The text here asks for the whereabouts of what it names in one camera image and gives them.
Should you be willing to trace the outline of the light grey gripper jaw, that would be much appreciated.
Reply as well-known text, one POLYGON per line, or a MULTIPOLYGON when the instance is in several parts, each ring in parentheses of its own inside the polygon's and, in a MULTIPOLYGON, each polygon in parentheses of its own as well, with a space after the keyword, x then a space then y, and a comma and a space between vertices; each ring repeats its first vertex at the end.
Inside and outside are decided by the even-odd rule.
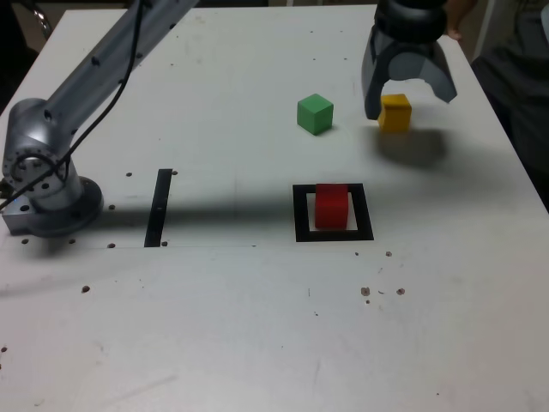
POLYGON ((455 84, 442 48, 437 42, 433 44, 436 55, 432 60, 412 53, 402 53, 393 58, 389 63, 389 79, 420 79, 431 87, 438 99, 450 103, 457 96, 455 84))

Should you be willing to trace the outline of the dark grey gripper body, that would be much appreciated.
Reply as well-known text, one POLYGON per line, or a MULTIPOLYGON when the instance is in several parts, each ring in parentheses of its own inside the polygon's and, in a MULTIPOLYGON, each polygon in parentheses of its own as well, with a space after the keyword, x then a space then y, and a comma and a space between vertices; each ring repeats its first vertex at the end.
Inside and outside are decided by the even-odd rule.
POLYGON ((433 43, 407 43, 387 37, 383 40, 383 47, 379 52, 379 60, 387 63, 402 53, 412 53, 430 60, 436 55, 433 43))

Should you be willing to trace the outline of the person's hand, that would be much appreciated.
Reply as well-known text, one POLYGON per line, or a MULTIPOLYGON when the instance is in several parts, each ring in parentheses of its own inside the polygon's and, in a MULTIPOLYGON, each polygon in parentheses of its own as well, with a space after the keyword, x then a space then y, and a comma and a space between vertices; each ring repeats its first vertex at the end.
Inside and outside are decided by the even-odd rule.
POLYGON ((462 39, 460 25, 463 19, 474 9, 477 0, 448 0, 445 4, 447 15, 446 34, 456 40, 462 39))

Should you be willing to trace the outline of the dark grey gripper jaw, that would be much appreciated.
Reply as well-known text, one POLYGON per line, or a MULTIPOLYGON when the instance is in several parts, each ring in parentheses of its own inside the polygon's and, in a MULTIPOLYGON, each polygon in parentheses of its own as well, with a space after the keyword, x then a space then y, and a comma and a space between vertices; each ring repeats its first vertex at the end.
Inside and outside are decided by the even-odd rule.
POLYGON ((377 120, 381 113, 381 93, 389 79, 387 58, 384 56, 386 36, 377 27, 371 30, 361 69, 361 84, 365 115, 377 120))

